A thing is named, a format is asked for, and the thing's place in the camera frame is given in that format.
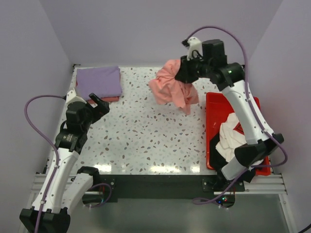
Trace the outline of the salmon pink t shirt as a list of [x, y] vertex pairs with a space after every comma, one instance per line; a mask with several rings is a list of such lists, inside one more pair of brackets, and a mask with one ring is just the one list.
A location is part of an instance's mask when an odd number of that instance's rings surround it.
[[174, 103], [186, 115], [190, 114], [191, 105], [199, 102], [198, 92], [193, 84], [183, 83], [175, 79], [180, 69], [180, 60], [168, 60], [156, 77], [149, 81], [157, 104]]

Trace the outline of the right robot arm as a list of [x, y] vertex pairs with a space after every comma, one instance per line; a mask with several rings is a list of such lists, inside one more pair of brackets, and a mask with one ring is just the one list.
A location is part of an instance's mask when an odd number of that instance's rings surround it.
[[246, 143], [235, 149], [233, 159], [217, 173], [218, 188], [227, 191], [235, 178], [274, 152], [284, 142], [284, 137], [265, 122], [245, 81], [246, 67], [227, 62], [222, 40], [201, 42], [191, 37], [182, 44], [188, 53], [180, 58], [175, 79], [185, 84], [200, 78], [210, 79], [230, 103], [246, 137]]

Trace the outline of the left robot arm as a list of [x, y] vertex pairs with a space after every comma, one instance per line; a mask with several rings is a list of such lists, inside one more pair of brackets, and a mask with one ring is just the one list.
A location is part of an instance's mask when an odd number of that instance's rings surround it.
[[69, 229], [71, 213], [88, 190], [102, 183], [99, 170], [83, 166], [73, 182], [68, 184], [70, 172], [87, 141], [91, 124], [109, 113], [109, 103], [95, 94], [89, 95], [96, 103], [93, 107], [75, 90], [62, 97], [66, 102], [66, 119], [60, 126], [55, 142], [47, 140], [53, 148], [51, 166], [44, 183], [29, 209], [22, 209], [19, 219], [30, 233], [65, 233]]

